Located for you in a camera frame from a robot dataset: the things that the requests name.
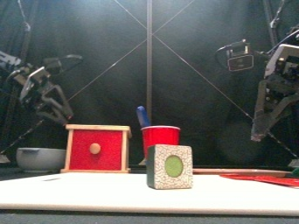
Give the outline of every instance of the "blue handle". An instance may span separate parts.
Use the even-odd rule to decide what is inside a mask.
[[[149,116],[146,113],[146,108],[143,106],[137,108],[137,116],[141,123],[142,128],[151,126]]]

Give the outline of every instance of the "white bowl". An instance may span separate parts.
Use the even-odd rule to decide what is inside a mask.
[[[57,172],[65,167],[66,150],[19,148],[17,163],[26,172]]]

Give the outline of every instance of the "black curtain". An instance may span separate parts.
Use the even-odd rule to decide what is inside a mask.
[[[18,1],[2,1],[0,51],[19,55],[25,24]],[[272,1],[273,13],[280,6]],[[298,2],[289,1],[281,15],[282,39],[298,23]],[[70,100],[71,123],[127,125],[133,130],[130,164],[143,160],[143,140],[137,107],[146,105],[147,1],[146,0],[41,0],[22,1],[25,15],[34,13],[27,62],[82,55],[83,63],[53,76]],[[182,128],[181,144],[194,151],[202,166],[288,165],[293,156],[272,138],[250,140],[251,119],[266,62],[230,73],[214,54],[221,47],[246,39],[257,51],[272,49],[263,1],[154,0],[154,82],[153,124]],[[2,115],[7,116],[3,94]],[[39,121],[17,106],[10,144]],[[282,121],[274,133],[288,145],[293,139]],[[46,122],[18,146],[66,148],[69,132]]]

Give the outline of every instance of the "table surface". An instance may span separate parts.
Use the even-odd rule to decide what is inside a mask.
[[[299,189],[194,175],[193,189],[155,190],[145,174],[62,173],[0,182],[0,209],[141,214],[299,215]]]

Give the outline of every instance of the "red box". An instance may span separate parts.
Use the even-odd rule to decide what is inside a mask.
[[[129,172],[127,126],[69,124],[66,166],[62,172]]]

